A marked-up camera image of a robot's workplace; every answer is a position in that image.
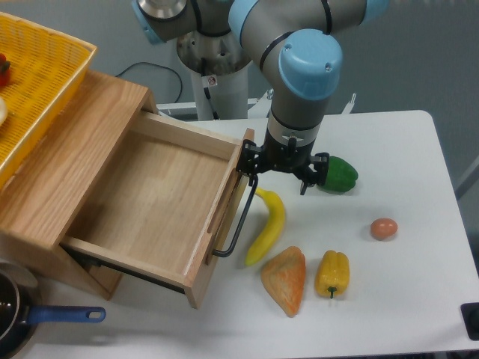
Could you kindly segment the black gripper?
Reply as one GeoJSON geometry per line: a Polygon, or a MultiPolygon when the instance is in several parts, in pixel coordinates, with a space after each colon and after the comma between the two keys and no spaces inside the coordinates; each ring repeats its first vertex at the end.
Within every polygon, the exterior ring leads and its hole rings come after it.
{"type": "Polygon", "coordinates": [[[325,185],[329,171],[329,154],[311,155],[314,142],[306,146],[290,147],[276,141],[271,134],[266,134],[262,147],[252,140],[242,141],[236,171],[248,177],[248,184],[253,185],[254,178],[266,171],[279,171],[294,174],[302,181],[300,194],[308,188],[325,185]]]}

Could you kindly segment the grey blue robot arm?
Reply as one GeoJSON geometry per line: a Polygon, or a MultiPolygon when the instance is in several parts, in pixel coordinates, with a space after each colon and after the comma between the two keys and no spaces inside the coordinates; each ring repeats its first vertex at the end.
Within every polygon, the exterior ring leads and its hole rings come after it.
{"type": "Polygon", "coordinates": [[[273,89],[264,143],[242,145],[237,170],[291,173],[303,188],[324,185],[329,155],[313,154],[343,53],[335,34],[381,16],[386,1],[134,1],[151,42],[186,40],[200,73],[224,59],[234,71],[255,64],[273,89]]]}

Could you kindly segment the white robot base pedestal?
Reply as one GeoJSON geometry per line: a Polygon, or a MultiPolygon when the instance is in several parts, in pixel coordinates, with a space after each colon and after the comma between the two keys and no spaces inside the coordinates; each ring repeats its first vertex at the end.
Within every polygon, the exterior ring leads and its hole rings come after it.
{"type": "Polygon", "coordinates": [[[208,37],[192,31],[177,39],[177,55],[190,73],[199,120],[248,116],[251,59],[232,32],[208,37]]]}

